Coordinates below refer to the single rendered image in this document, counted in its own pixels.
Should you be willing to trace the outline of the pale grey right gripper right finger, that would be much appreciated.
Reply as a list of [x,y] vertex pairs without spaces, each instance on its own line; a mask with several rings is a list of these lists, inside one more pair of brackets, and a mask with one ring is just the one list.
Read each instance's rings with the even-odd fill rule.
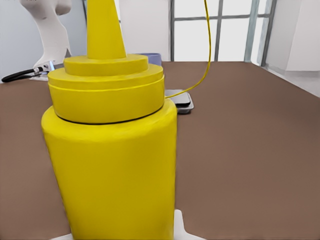
[[176,209],[174,211],[174,240],[202,240],[201,237],[186,232],[183,221],[182,211]]

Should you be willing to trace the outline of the yellow sauce bottle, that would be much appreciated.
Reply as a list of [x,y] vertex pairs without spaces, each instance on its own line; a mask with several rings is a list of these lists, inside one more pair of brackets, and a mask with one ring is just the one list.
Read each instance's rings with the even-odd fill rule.
[[41,127],[74,240],[173,240],[177,109],[106,125]]

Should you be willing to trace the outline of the yellow cone-tipped bottle cap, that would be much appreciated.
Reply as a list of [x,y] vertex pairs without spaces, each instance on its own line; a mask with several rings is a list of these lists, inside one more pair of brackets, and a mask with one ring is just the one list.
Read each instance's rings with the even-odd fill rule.
[[55,113],[82,124],[142,118],[164,104],[164,70],[128,54],[114,0],[87,0],[87,54],[48,74]]

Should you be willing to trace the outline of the light purple cup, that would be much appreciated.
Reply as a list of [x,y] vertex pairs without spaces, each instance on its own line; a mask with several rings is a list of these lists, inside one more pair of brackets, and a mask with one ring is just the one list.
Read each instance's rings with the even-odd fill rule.
[[146,56],[149,64],[162,66],[162,56],[160,53],[136,53],[136,55]]

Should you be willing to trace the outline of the grey flat kitchen scale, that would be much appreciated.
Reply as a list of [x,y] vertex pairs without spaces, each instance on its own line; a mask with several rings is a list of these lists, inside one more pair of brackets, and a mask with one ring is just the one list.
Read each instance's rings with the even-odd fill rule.
[[171,97],[170,99],[174,102],[178,115],[190,114],[194,109],[193,100],[188,92]]

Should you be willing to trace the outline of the silver frame post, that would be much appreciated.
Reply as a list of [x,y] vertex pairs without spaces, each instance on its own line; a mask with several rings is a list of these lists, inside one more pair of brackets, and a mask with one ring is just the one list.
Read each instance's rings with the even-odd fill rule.
[[215,40],[215,50],[214,50],[214,61],[215,62],[217,62],[219,60],[221,26],[222,26],[222,16],[223,16],[223,4],[224,4],[224,0],[219,0],[219,2],[218,2],[218,14],[217,14],[217,26],[216,26],[216,40]]
[[175,0],[169,0],[169,59],[175,59]]
[[260,0],[252,0],[251,2],[247,39],[246,39],[245,52],[244,52],[244,62],[246,63],[251,62],[253,44],[255,39],[256,24],[257,24],[257,18],[258,18],[258,11],[259,11],[259,4],[260,4]]
[[277,0],[268,0],[267,3],[270,5],[270,7],[269,7],[270,11],[268,14],[268,25],[267,25],[267,29],[266,29],[265,43],[264,43],[262,59],[261,59],[261,66],[262,67],[266,66],[266,60],[267,60],[267,55],[268,55],[268,49],[269,49],[269,44],[270,44],[270,38],[271,38],[271,32],[272,32],[272,27],[273,27],[273,21],[274,21],[274,16],[275,16]]

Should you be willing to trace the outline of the silver frame crossbar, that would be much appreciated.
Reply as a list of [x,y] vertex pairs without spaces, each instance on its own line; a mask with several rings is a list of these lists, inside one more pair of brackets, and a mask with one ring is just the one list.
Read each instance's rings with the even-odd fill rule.
[[[258,14],[257,18],[269,18],[271,14]],[[242,15],[219,15],[219,16],[210,16],[209,20],[219,20],[219,19],[248,19],[250,18],[250,14],[242,14]],[[198,20],[206,20],[205,16],[197,16],[197,17],[175,17],[174,21],[198,21]]]

